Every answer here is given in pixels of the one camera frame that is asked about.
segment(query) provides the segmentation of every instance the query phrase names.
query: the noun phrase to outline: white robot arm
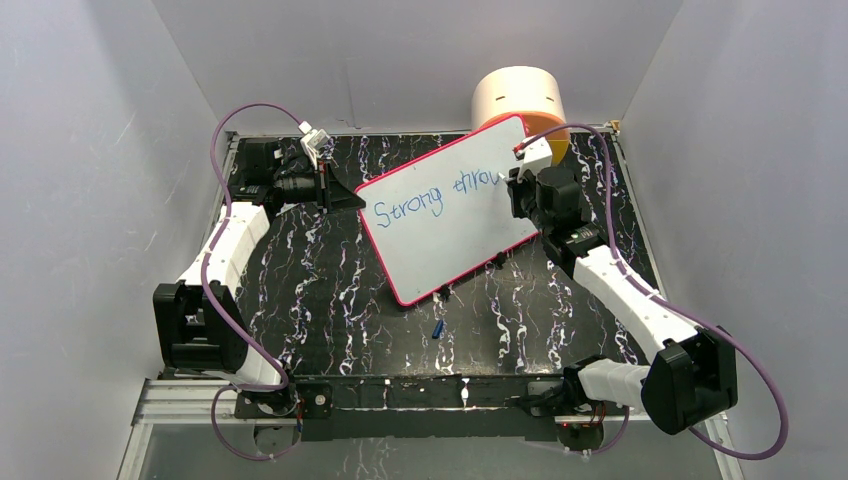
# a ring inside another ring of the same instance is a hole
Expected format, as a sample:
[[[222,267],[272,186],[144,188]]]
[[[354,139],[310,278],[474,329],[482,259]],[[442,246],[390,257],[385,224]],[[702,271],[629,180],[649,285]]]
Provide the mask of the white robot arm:
[[[236,290],[250,255],[283,206],[314,202],[323,213],[333,213],[365,205],[336,179],[329,165],[318,159],[317,150],[322,139],[328,138],[326,133],[306,122],[301,124],[301,131],[304,137],[300,150],[286,159],[288,163],[300,161],[306,165],[297,172],[284,169],[283,152],[277,142],[248,140],[242,145],[243,150],[237,155],[243,155],[241,160],[248,165],[242,169],[241,178],[228,186],[232,208],[229,221],[225,222],[227,208],[221,207],[215,232],[225,223],[226,226],[214,250],[210,249],[210,238],[176,282],[160,284],[154,292],[153,307],[166,366],[203,372],[244,390],[283,383],[281,362],[275,360],[277,365],[271,365],[212,306],[202,288],[201,269],[209,254],[206,276],[210,289],[226,313],[244,329],[234,300]],[[288,401],[295,397],[291,390],[282,390]]]
[[[626,405],[647,412],[669,434],[734,406],[733,347],[633,288],[630,280],[646,283],[629,267],[622,275],[621,260],[613,256],[603,232],[585,220],[589,209],[575,175],[564,166],[550,166],[552,153],[544,139],[516,157],[519,166],[507,179],[513,216],[533,222],[548,259],[595,295],[651,361],[642,366],[586,359],[565,369],[565,399],[556,389],[548,398],[572,408],[590,401]],[[544,396],[535,400],[539,405]]]

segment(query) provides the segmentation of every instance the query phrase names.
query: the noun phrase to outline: blue marker cap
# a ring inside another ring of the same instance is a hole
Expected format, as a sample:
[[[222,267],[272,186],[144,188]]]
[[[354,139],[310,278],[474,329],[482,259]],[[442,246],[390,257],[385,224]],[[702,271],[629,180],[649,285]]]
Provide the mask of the blue marker cap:
[[[433,339],[438,340],[439,337],[442,336],[442,330],[444,330],[444,329],[445,329],[445,321],[439,320],[439,322],[436,324],[436,328],[433,330]]]

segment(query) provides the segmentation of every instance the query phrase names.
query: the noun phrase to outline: white wall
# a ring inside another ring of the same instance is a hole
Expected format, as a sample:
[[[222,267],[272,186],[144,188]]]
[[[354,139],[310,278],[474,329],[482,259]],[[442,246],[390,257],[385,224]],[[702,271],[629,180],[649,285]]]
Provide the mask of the white wall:
[[[151,294],[199,247],[215,117],[149,0],[3,2],[0,465],[114,478]]]
[[[553,73],[569,118],[619,119],[681,0],[153,2],[219,117],[264,100],[402,132],[469,129],[477,82],[515,64]],[[273,112],[233,125],[294,129]]]
[[[669,297],[770,367],[786,449],[749,479],[844,478],[848,457],[848,8],[686,1],[623,122],[635,195]],[[730,412],[761,450],[776,410],[750,368]]]

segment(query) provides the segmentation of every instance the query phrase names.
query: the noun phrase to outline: purple cable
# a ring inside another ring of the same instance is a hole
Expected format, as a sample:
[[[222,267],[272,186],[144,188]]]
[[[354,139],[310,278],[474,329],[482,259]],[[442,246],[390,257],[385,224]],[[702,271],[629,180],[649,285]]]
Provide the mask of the purple cable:
[[[516,147],[516,150],[524,149],[524,148],[527,147],[527,145],[530,145],[531,143],[539,140],[540,138],[547,136],[551,133],[554,133],[556,131],[566,129],[566,128],[580,128],[580,129],[583,129],[583,130],[588,130],[598,140],[598,142],[600,142],[600,144],[601,144],[601,149],[602,149],[603,154],[604,154],[604,187],[606,189],[606,197],[605,197],[606,204],[604,205],[604,208],[605,208],[605,213],[606,213],[606,217],[607,217],[606,218],[607,233],[609,235],[610,250],[612,251],[612,257],[616,260],[616,265],[618,266],[618,270],[622,273],[622,275],[626,275],[627,281],[636,290],[638,290],[640,293],[642,293],[645,296],[648,296],[652,293],[652,290],[650,288],[642,285],[639,281],[637,281],[632,276],[627,276],[627,267],[625,266],[626,262],[621,257],[621,254],[618,251],[618,247],[615,244],[615,231],[613,230],[613,224],[612,224],[612,188],[611,188],[612,187],[612,162],[610,161],[609,148],[607,147],[607,142],[604,140],[604,137],[602,137],[601,134],[597,130],[595,130],[593,127],[591,127],[589,125],[585,125],[585,124],[582,124],[582,123],[566,123],[566,124],[563,124],[563,125],[557,125],[555,127],[551,127],[549,129],[545,130],[544,132],[539,133],[538,135],[534,135],[532,138],[530,138],[526,142],[520,143]],[[740,354],[742,354],[742,356],[745,357],[745,359],[748,360],[748,362],[750,362],[751,366],[754,367],[754,370],[757,371],[757,373],[760,375],[760,377],[765,382],[766,386],[768,387],[769,391],[771,392],[772,397],[774,397],[774,403],[777,405],[777,413],[780,417],[780,430],[777,434],[777,440],[775,440],[774,444],[771,447],[769,447],[766,450],[763,450],[762,452],[758,452],[758,453],[737,452],[735,450],[731,450],[731,449],[725,447],[724,445],[720,445],[716,442],[713,442],[712,440],[709,439],[709,437],[707,437],[703,433],[695,430],[694,427],[690,427],[689,431],[694,433],[695,436],[698,437],[702,442],[704,442],[707,445],[711,446],[712,448],[718,450],[719,452],[724,453],[726,455],[730,455],[731,457],[742,459],[742,460],[765,460],[766,458],[773,457],[775,454],[777,454],[777,452],[779,452],[780,449],[782,449],[783,446],[786,444],[786,439],[789,436],[789,413],[787,412],[786,402],[783,399],[783,395],[780,393],[780,390],[778,390],[777,384],[775,383],[775,381],[771,377],[771,375],[769,375],[769,373],[766,371],[763,364],[760,363],[760,361],[757,360],[754,357],[753,353],[751,353],[747,348],[745,348],[738,341],[736,341],[733,337],[731,337],[730,335],[728,335],[727,333],[725,333],[723,330],[716,327],[715,325],[711,324],[710,322],[708,322],[706,320],[702,320],[702,319],[696,317],[695,315],[685,311],[684,309],[682,309],[682,308],[680,308],[676,305],[672,305],[671,303],[666,301],[664,298],[661,298],[657,295],[650,296],[649,298],[654,303],[656,303],[657,305],[660,305],[661,307],[663,307],[663,308],[665,308],[669,311],[672,311],[672,312],[680,315],[681,317],[688,318],[689,320],[691,320],[691,321],[697,323],[698,325],[706,328],[707,330],[713,332],[716,336],[718,336],[719,338],[721,338],[725,342],[732,345],[733,348],[736,349],[736,351],[738,351]]]
[[[625,407],[624,407],[624,421],[623,421],[623,422],[621,422],[621,428],[618,430],[618,433],[616,433],[616,434],[615,434],[615,436],[614,436],[614,437],[612,437],[612,440],[610,440],[610,443],[608,443],[608,444],[604,445],[603,447],[601,447],[601,448],[599,448],[599,449],[597,449],[597,450],[593,450],[593,451],[592,451],[592,455],[597,455],[597,454],[599,454],[599,453],[604,453],[604,452],[606,452],[607,450],[609,450],[609,449],[611,449],[612,447],[614,447],[614,446],[615,446],[615,444],[616,444],[616,443],[618,443],[618,441],[619,441],[619,440],[621,440],[621,437],[623,437],[623,436],[624,436],[624,430],[626,430],[626,429],[627,429],[627,424],[628,424],[628,423],[630,423],[630,407],[625,406]]]
[[[262,391],[282,390],[283,388],[286,388],[288,386],[289,376],[286,374],[286,371],[283,368],[283,366],[280,365],[279,363],[277,363],[277,360],[274,357],[272,357],[271,354],[269,354],[264,348],[262,348],[262,345],[260,345],[259,342],[254,340],[253,337],[251,337],[246,331],[244,331],[244,329],[241,328],[241,326],[239,326],[239,324],[235,321],[235,319],[233,319],[233,317],[231,317],[230,314],[227,313],[227,311],[224,309],[224,306],[221,305],[221,302],[219,302],[218,299],[215,298],[215,294],[212,292],[212,288],[209,286],[209,277],[207,275],[207,269],[209,268],[209,259],[212,257],[212,251],[215,250],[215,246],[218,245],[218,241],[221,239],[221,236],[224,234],[224,231],[227,229],[227,225],[230,224],[230,216],[232,215],[232,212],[233,212],[233,198],[230,195],[229,188],[227,188],[227,180],[224,178],[224,174],[221,171],[221,167],[218,165],[218,156],[215,154],[215,147],[218,144],[218,136],[221,134],[221,130],[223,130],[224,125],[231,118],[233,118],[233,116],[235,114],[241,112],[242,110],[246,110],[248,108],[251,108],[251,107],[275,108],[275,109],[285,113],[289,117],[291,117],[291,119],[294,120],[295,123],[300,125],[300,120],[298,120],[297,117],[292,115],[285,108],[283,108],[279,105],[275,105],[273,103],[261,103],[261,102],[248,103],[247,105],[242,105],[241,107],[238,107],[235,110],[233,110],[232,112],[224,115],[224,118],[222,118],[221,121],[218,122],[218,126],[215,127],[215,132],[212,134],[212,143],[209,146],[209,159],[212,161],[212,169],[215,170],[215,177],[217,177],[217,179],[218,179],[218,184],[220,184],[221,188],[224,190],[224,203],[226,204],[227,209],[226,209],[226,215],[224,215],[224,220],[221,222],[221,226],[218,227],[218,229],[215,230],[215,234],[212,235],[212,240],[209,242],[209,251],[206,252],[206,254],[203,256],[203,261],[200,264],[200,284],[203,286],[203,292],[206,294],[206,297],[209,299],[209,303],[211,303],[212,307],[218,312],[219,315],[221,315],[221,318],[223,318],[224,321],[227,322],[227,325],[229,325],[230,328],[232,328],[233,331],[236,332],[236,334],[239,337],[242,338],[242,340],[244,340],[245,342],[247,342],[248,345],[253,347],[253,349],[256,350],[259,353],[259,355],[263,359],[265,359],[266,362],[270,363],[271,366],[274,367],[274,370],[277,371],[277,373],[280,374],[280,384],[279,385],[239,385],[238,387],[235,387],[235,386],[232,386],[232,385],[226,385],[226,386],[222,387],[221,389],[219,389],[218,392],[215,393],[215,397],[212,399],[212,429],[215,431],[215,436],[218,437],[218,440],[221,441],[221,443],[227,448],[227,450],[233,452],[234,454],[238,455],[241,458],[244,458],[244,459],[247,459],[247,460],[255,460],[255,461],[267,461],[267,460],[273,460],[275,457],[278,457],[280,455],[285,454],[294,445],[292,445],[292,447],[288,447],[288,448],[284,449],[280,453],[270,455],[270,456],[267,456],[267,457],[264,457],[264,456],[258,457],[258,456],[248,455],[246,453],[240,452],[235,447],[230,445],[224,439],[224,435],[221,433],[221,429],[218,428],[218,422],[217,422],[217,419],[215,418],[215,407],[218,405],[218,398],[220,398],[221,394],[228,391],[228,390],[238,390],[239,388],[248,389],[248,390],[262,390]]]

